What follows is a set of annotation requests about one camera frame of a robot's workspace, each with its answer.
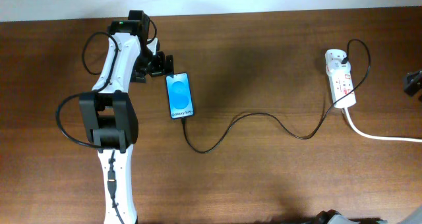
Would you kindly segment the blue Galaxy smartphone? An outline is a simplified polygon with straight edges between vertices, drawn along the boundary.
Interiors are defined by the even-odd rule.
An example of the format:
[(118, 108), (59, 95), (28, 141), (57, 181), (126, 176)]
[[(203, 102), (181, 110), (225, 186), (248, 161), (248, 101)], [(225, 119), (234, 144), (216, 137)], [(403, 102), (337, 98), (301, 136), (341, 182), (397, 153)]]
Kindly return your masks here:
[(169, 111), (172, 119), (181, 119), (194, 115), (191, 88), (187, 73), (166, 76)]

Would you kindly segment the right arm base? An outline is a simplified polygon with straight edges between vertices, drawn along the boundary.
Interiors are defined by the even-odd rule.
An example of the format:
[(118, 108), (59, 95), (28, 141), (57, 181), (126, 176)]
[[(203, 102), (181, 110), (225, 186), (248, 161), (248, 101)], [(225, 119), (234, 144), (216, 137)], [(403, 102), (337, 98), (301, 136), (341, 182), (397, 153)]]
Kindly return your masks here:
[(348, 219), (336, 210), (321, 211), (310, 221), (310, 224), (388, 224), (386, 220), (378, 217)]

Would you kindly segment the white power strip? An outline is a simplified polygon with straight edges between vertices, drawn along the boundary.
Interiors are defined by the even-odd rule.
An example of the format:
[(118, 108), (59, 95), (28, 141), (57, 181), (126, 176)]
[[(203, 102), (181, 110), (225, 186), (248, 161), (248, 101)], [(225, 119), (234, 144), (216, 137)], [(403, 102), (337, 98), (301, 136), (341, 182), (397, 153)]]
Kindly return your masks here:
[(328, 76), (328, 79), (335, 108), (344, 109), (356, 104), (355, 93), (352, 92), (351, 71)]

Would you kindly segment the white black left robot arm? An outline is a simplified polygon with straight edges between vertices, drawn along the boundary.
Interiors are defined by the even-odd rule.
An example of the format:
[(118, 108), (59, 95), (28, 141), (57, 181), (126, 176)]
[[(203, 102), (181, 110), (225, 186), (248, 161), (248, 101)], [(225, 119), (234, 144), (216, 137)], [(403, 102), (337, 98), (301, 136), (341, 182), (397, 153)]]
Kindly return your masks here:
[(114, 20), (105, 31), (108, 53), (98, 81), (79, 97), (89, 146), (97, 151), (105, 190), (105, 223), (137, 223), (133, 201), (131, 158), (139, 128), (129, 98), (131, 83), (147, 76), (174, 72), (173, 57), (160, 51), (153, 26), (144, 11), (129, 11), (126, 20)]

